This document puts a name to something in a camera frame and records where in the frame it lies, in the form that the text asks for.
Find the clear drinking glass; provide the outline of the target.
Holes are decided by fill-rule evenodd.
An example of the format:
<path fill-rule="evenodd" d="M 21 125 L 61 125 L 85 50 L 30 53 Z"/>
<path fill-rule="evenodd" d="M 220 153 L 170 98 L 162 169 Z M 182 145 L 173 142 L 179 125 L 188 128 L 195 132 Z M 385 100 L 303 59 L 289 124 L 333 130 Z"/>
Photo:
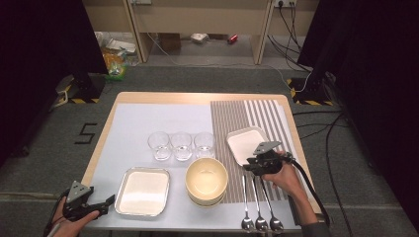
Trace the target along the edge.
<path fill-rule="evenodd" d="M 192 156 L 192 136 L 187 132 L 176 132 L 171 136 L 171 145 L 178 161 L 187 161 Z"/>
<path fill-rule="evenodd" d="M 201 132 L 197 134 L 194 143 L 197 158 L 214 157 L 214 137 L 210 132 Z"/>
<path fill-rule="evenodd" d="M 147 139 L 147 143 L 156 160 L 164 161 L 171 156 L 169 135 L 166 132 L 156 131 L 151 133 Z"/>

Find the person's right hand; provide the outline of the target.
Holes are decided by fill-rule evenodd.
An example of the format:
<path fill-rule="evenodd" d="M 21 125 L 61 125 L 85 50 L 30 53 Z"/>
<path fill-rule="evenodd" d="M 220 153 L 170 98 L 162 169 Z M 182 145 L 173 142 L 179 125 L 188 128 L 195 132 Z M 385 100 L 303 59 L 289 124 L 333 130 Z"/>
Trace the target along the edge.
<path fill-rule="evenodd" d="M 292 198 L 306 198 L 306 192 L 301 186 L 295 168 L 286 161 L 282 162 L 282 169 L 276 174 L 265 174 L 262 179 L 273 183 L 274 187 L 284 190 Z"/>

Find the silver spoon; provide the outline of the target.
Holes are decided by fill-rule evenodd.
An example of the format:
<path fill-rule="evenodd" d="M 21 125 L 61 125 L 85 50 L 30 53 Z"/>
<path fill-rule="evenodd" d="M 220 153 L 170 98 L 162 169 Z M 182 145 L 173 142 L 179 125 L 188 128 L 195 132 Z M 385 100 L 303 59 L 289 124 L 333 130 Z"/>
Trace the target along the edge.
<path fill-rule="evenodd" d="M 273 232 L 276 232 L 276 233 L 281 233 L 281 232 L 284 231 L 283 223 L 274 215 L 274 212 L 273 212 L 273 209 L 272 209 L 272 206 L 271 206 L 271 202 L 270 202 L 270 199 L 269 199 L 269 196 L 268 196 L 268 192 L 266 190 L 266 186 L 265 186 L 264 181 L 262 179 L 260 179 L 260 184 L 261 184 L 261 187 L 262 187 L 262 190 L 263 190 L 265 200 L 267 202 L 267 206 L 268 206 L 270 214 L 271 214 L 271 219 L 270 219 L 271 230 Z"/>
<path fill-rule="evenodd" d="M 247 200 L 247 187 L 246 187 L 246 176 L 242 176 L 242 189 L 243 189 L 243 199 L 244 199 L 244 211 L 245 216 L 242 219 L 241 227 L 243 230 L 247 232 L 251 232 L 254 229 L 253 220 L 249 216 L 249 209 L 248 209 L 248 200 Z"/>
<path fill-rule="evenodd" d="M 256 222 L 255 222 L 255 226 L 256 226 L 256 229 L 258 231 L 266 232 L 268 230 L 268 224 L 267 224 L 267 221 L 261 215 L 261 209 L 260 209 L 260 203 L 259 203 L 259 198 L 258 198 L 258 191 L 257 191 L 257 188 L 256 188 L 256 178 L 255 177 L 252 178 L 252 188 L 253 188 L 254 197 L 255 197 L 255 201 L 256 201 L 256 209 L 257 209 L 257 213 L 258 213 L 258 216 L 256 218 Z"/>

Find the brown cardboard box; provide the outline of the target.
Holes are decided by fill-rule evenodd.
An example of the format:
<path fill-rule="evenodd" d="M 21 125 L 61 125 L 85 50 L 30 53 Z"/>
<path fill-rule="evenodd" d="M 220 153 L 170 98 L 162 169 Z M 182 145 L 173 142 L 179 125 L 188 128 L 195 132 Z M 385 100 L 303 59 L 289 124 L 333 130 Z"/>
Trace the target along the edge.
<path fill-rule="evenodd" d="M 179 34 L 162 34 L 158 35 L 160 45 L 165 51 L 177 50 L 182 47 Z"/>

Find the white paper sheet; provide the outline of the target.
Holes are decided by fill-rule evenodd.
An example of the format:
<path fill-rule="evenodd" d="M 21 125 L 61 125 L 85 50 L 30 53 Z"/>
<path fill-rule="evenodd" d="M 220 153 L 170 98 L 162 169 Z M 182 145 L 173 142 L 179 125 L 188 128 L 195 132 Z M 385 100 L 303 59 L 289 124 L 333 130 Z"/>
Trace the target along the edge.
<path fill-rule="evenodd" d="M 91 184 L 93 200 L 116 195 L 125 173 L 134 168 L 160 168 L 169 173 L 166 205 L 154 216 L 121 214 L 114 208 L 92 223 L 95 229 L 158 231 L 241 230 L 244 203 L 219 203 L 199 207 L 188 197 L 185 176 L 189 163 L 171 157 L 158 161 L 147 144 L 156 131 L 173 134 L 184 131 L 196 135 L 212 133 L 210 103 L 205 105 L 119 104 L 105 140 Z"/>

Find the striped brown white placemat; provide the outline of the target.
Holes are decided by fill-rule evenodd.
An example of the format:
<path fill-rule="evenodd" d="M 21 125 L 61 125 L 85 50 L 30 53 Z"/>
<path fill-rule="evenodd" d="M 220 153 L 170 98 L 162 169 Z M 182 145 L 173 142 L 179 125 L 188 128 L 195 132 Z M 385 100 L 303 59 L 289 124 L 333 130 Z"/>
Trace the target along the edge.
<path fill-rule="evenodd" d="M 229 184 L 223 203 L 243 202 L 241 188 L 245 173 L 230 151 L 226 136 L 235 130 L 258 126 L 268 141 L 280 141 L 279 150 L 289 151 L 299 161 L 285 108 L 276 100 L 212 101 L 212 133 L 216 140 L 215 158 L 227 169 Z"/>

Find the beige wooden desk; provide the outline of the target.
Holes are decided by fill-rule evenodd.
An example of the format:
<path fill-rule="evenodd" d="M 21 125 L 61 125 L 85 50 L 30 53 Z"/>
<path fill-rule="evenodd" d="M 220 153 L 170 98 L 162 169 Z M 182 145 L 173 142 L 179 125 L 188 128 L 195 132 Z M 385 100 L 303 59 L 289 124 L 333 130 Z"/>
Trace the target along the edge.
<path fill-rule="evenodd" d="M 138 59 L 148 60 L 150 33 L 207 33 L 248 35 L 253 61 L 262 62 L 267 36 L 285 36 L 287 26 L 307 35 L 319 0 L 296 0 L 295 7 L 275 8 L 274 0 L 152 0 L 133 5 L 130 0 L 82 0 L 96 32 L 133 34 Z"/>

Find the pile of plastic bags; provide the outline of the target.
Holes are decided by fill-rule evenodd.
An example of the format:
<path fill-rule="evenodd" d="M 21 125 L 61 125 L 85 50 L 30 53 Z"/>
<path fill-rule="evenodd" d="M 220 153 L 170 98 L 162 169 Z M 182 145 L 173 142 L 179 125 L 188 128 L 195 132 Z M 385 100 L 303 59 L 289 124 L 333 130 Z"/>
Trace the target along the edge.
<path fill-rule="evenodd" d="M 108 81 L 122 81 L 126 70 L 139 63 L 132 33 L 96 32 L 98 45 L 108 69 Z"/>

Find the person's left hand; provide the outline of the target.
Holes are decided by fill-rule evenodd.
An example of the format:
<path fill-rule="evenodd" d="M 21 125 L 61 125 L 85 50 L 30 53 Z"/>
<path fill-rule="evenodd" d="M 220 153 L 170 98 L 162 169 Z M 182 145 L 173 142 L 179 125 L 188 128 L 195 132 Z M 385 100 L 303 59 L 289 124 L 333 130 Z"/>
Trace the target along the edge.
<path fill-rule="evenodd" d="M 63 206 L 66 197 L 63 197 L 53 214 L 50 230 L 46 233 L 46 237 L 77 237 L 80 231 L 91 221 L 99 216 L 99 211 L 94 210 L 77 221 L 67 220 L 63 214 Z"/>

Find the bundle of black chopsticks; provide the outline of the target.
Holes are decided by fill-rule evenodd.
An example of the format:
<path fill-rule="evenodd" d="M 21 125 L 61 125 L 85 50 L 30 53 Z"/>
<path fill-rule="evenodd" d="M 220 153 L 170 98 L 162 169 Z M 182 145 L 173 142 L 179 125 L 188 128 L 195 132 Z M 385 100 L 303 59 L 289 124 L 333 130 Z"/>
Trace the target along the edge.
<path fill-rule="evenodd" d="M 288 200 L 289 200 L 289 205 L 290 205 L 290 209 L 293 215 L 293 222 L 295 225 L 300 225 L 300 219 L 299 219 L 299 215 L 298 215 L 298 211 L 295 205 L 295 202 L 293 200 L 293 198 L 288 195 Z"/>

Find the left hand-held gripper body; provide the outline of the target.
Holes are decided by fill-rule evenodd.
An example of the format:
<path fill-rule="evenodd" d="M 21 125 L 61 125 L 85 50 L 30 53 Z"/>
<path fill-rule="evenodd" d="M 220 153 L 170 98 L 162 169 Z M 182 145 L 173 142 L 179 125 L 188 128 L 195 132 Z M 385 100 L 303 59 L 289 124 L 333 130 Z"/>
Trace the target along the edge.
<path fill-rule="evenodd" d="M 94 192 L 93 187 L 86 187 L 74 181 L 68 191 L 66 202 L 63 206 L 63 216 L 70 221 L 77 221 L 90 212 L 94 211 L 94 205 L 87 203 L 88 198 Z"/>

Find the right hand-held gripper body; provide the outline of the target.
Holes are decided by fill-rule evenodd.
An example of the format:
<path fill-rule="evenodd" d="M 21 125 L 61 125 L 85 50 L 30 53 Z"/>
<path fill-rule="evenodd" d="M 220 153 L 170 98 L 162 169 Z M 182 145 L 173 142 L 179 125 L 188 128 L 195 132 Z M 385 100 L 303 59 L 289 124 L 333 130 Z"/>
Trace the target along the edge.
<path fill-rule="evenodd" d="M 261 175 L 276 174 L 282 169 L 282 162 L 286 156 L 279 154 L 275 148 L 280 146 L 280 141 L 266 141 L 261 142 L 253 152 L 254 158 L 258 159 L 258 164 L 261 167 Z"/>

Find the black curtain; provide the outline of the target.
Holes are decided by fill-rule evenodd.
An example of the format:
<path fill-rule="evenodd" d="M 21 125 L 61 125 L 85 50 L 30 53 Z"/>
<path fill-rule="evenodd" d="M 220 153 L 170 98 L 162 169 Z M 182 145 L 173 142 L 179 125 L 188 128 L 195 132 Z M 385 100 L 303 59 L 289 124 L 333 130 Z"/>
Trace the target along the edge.
<path fill-rule="evenodd" d="M 0 166 L 61 79 L 106 72 L 82 0 L 0 0 Z"/>
<path fill-rule="evenodd" d="M 300 63 L 330 72 L 369 158 L 419 231 L 419 0 L 319 0 Z"/>

